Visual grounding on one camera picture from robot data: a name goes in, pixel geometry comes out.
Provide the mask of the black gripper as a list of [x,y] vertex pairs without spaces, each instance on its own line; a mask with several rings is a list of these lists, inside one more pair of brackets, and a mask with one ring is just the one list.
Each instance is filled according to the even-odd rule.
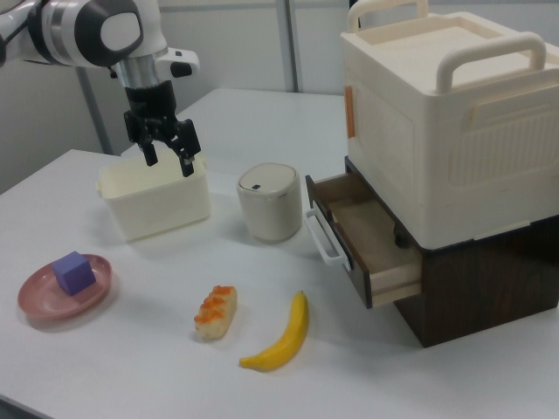
[[170,81],[144,88],[126,88],[130,109],[124,120],[131,142],[142,150],[149,167],[158,163],[153,141],[161,141],[178,156],[183,177],[194,173],[193,161],[201,151],[192,120],[176,117],[176,98]]

